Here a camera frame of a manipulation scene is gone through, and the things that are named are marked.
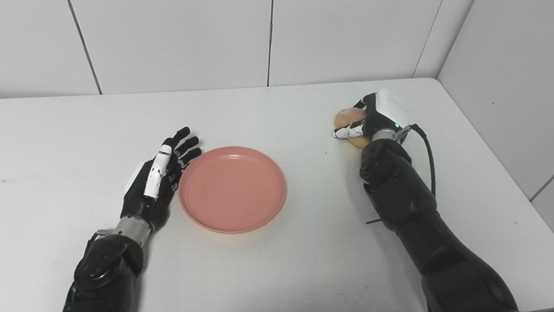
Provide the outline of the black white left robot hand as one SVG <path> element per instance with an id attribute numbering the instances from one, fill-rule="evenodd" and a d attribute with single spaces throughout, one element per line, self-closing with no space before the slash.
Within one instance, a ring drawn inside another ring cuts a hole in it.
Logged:
<path id="1" fill-rule="evenodd" d="M 187 166 L 202 154 L 200 139 L 188 126 L 179 129 L 144 162 L 123 197 L 122 217 L 140 217 L 155 232 L 165 226 L 170 204 Z"/>

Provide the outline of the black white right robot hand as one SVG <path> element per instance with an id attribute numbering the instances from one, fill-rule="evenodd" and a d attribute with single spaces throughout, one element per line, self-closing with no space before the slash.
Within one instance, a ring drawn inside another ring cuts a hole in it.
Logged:
<path id="1" fill-rule="evenodd" d="M 365 95 L 353 107 L 339 111 L 334 119 L 333 137 L 392 139 L 402 143 L 409 130 L 409 113 L 384 89 Z"/>

